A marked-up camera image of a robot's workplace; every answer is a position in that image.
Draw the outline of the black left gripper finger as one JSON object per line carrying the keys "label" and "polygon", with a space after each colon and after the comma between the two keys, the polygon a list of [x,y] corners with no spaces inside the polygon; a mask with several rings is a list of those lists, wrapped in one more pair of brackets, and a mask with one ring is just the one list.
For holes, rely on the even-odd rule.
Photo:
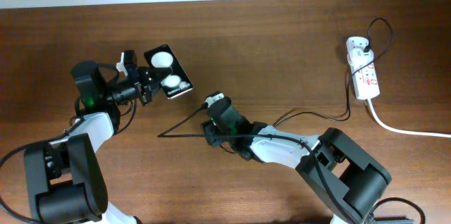
{"label": "black left gripper finger", "polygon": [[158,91],[162,88],[161,82],[163,78],[157,77],[149,77],[147,84],[147,102],[150,103],[153,101],[153,98],[158,93]]}
{"label": "black left gripper finger", "polygon": [[173,73],[171,67],[167,68],[150,68],[149,76],[150,78],[166,78]]}

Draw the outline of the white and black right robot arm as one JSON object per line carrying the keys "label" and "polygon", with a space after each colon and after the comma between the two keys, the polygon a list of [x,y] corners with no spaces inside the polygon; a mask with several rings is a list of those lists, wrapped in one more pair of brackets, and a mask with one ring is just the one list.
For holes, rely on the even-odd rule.
{"label": "white and black right robot arm", "polygon": [[363,223],[392,180],[379,162],[337,128],[304,136],[251,123],[220,92],[208,96],[205,106],[209,121],[202,129],[208,145],[226,142],[246,161],[296,170],[332,211],[332,223]]}

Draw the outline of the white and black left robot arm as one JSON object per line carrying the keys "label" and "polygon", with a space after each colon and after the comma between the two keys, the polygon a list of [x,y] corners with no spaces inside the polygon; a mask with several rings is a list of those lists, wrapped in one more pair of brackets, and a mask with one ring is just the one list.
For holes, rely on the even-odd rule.
{"label": "white and black left robot arm", "polygon": [[188,84],[177,58],[163,45],[145,52],[138,66],[133,50],[123,51],[105,80],[102,64],[83,61],[71,70],[80,92],[76,122],[62,135],[37,142],[24,153],[31,220],[35,223],[139,223],[112,203],[96,158],[100,146],[121,133],[121,105],[150,103],[159,90],[168,98]]}

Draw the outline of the white usb charger adapter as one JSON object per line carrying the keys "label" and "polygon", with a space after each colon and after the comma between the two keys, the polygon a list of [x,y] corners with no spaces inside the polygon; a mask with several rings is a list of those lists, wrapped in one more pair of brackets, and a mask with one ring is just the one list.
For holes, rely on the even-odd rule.
{"label": "white usb charger adapter", "polygon": [[347,60],[351,66],[362,66],[373,60],[373,51],[365,52],[360,48],[352,49],[347,54]]}

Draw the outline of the white power strip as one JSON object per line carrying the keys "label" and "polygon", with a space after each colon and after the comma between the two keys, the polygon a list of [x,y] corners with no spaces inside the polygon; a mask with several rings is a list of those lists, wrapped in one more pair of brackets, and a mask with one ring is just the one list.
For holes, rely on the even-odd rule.
{"label": "white power strip", "polygon": [[[347,53],[355,48],[365,51],[369,41],[364,37],[350,37],[346,41]],[[351,66],[352,81],[356,98],[367,100],[377,97],[380,94],[378,79],[373,60],[362,66]]]}

